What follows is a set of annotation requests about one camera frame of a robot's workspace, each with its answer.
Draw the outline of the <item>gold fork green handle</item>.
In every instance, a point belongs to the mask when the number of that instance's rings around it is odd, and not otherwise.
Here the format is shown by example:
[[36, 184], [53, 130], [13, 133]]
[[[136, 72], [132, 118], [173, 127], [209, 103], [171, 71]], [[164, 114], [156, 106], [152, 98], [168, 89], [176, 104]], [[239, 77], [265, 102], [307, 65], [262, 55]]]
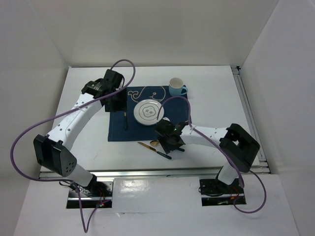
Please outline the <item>gold fork green handle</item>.
[[128, 120], [126, 112], [124, 112], [124, 129], [128, 130]]

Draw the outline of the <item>gold spoon green handle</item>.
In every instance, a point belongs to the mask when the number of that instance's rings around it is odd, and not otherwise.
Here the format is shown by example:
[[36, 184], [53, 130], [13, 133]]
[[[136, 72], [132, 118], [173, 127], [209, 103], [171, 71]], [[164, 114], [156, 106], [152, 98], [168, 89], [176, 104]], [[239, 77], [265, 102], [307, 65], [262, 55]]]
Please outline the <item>gold spoon green handle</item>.
[[[152, 147], [158, 147], [159, 146], [159, 141], [158, 140], [153, 140], [153, 141], [150, 141], [150, 145]], [[181, 151], [181, 152], [185, 152], [185, 150], [181, 147], [177, 148], [178, 151]]]

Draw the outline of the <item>gold knife green handle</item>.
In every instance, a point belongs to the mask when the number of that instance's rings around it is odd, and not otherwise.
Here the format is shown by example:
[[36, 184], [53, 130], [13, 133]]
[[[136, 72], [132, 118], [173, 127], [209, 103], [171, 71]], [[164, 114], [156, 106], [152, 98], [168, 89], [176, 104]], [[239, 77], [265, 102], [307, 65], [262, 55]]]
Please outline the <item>gold knife green handle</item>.
[[167, 154], [165, 154], [165, 153], [162, 153], [162, 152], [160, 152], [160, 151], [157, 151], [155, 148], [153, 148], [153, 147], [151, 147], [151, 146], [149, 146], [149, 145], [147, 145], [147, 144], [145, 144], [145, 143], [142, 143], [142, 142], [137, 142], [137, 143], [140, 144], [140, 145], [142, 145], [142, 146], [144, 146], [145, 148], [147, 148], [147, 149], [149, 149], [149, 150], [151, 150], [151, 151], [157, 153], [158, 155], [163, 156], [164, 158], [167, 158], [167, 159], [169, 159], [169, 160], [172, 159], [172, 157], [170, 157], [169, 155], [167, 155]]

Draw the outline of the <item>white plate with dark rim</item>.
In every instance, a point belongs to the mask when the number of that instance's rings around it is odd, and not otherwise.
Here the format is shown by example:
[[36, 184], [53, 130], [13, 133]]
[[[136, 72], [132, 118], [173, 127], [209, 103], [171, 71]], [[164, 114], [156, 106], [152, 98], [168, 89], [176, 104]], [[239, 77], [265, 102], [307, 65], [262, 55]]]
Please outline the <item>white plate with dark rim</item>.
[[145, 99], [136, 104], [133, 115], [138, 123], [151, 126], [164, 117], [164, 108], [158, 101]]

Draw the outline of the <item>light blue mug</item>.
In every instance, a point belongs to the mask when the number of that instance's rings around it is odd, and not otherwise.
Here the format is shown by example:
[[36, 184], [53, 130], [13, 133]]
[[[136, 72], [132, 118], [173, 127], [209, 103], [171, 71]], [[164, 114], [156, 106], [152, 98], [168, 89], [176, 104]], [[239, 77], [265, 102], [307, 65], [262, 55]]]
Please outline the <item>light blue mug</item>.
[[183, 80], [180, 78], [172, 78], [169, 81], [169, 94], [170, 96], [183, 96], [186, 95], [188, 92], [187, 87], [184, 85]]

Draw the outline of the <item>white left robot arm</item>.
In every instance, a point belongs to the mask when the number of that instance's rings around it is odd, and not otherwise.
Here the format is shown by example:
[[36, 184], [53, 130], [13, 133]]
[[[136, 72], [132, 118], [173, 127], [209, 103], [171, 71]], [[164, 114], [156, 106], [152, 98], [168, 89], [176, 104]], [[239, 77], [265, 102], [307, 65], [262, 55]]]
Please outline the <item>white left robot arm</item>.
[[105, 183], [77, 163], [70, 152], [73, 144], [90, 121], [101, 109], [106, 112], [127, 110], [127, 90], [123, 88], [124, 76], [108, 69], [103, 78], [89, 81], [73, 108], [62, 121], [45, 136], [37, 135], [33, 141], [38, 164], [79, 185], [86, 196], [108, 194]]

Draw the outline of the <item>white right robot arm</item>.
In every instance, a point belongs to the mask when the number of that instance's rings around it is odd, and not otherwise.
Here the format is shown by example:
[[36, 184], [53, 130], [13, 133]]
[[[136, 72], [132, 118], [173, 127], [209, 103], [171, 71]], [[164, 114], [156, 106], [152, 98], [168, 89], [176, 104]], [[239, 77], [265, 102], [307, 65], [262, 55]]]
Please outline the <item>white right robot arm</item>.
[[241, 173], [248, 173], [255, 160], [260, 144], [240, 125], [233, 123], [226, 128], [195, 126], [186, 122], [174, 125], [162, 119], [155, 132], [166, 154], [184, 145], [201, 145], [217, 148], [227, 159], [215, 180], [215, 188], [227, 192], [237, 178], [245, 187]]

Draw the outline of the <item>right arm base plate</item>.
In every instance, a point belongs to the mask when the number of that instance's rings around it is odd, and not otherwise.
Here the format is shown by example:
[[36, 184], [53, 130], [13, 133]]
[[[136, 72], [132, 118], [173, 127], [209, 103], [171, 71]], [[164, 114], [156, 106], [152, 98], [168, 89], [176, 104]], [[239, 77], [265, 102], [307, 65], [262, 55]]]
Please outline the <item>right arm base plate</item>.
[[233, 205], [246, 205], [246, 198], [243, 188], [236, 178], [231, 185], [226, 185], [217, 179], [200, 179], [198, 192], [201, 195], [203, 207]]

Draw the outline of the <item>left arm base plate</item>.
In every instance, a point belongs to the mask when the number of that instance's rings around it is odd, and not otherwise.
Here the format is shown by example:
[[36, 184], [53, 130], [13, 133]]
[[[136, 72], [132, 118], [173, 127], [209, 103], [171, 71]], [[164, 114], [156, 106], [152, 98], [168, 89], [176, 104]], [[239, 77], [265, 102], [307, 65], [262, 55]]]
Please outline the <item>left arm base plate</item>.
[[[106, 179], [103, 182], [106, 185], [105, 190], [97, 190], [96, 193], [91, 193], [88, 190], [84, 189], [82, 186], [78, 186], [80, 190], [80, 196], [82, 201], [82, 208], [95, 208], [97, 205], [100, 205], [99, 208], [111, 208], [112, 207], [112, 195], [114, 181], [112, 179]], [[79, 209], [79, 198], [78, 192], [75, 189], [75, 186], [70, 181], [60, 181], [60, 186], [67, 187], [68, 197], [66, 208], [67, 209]]]

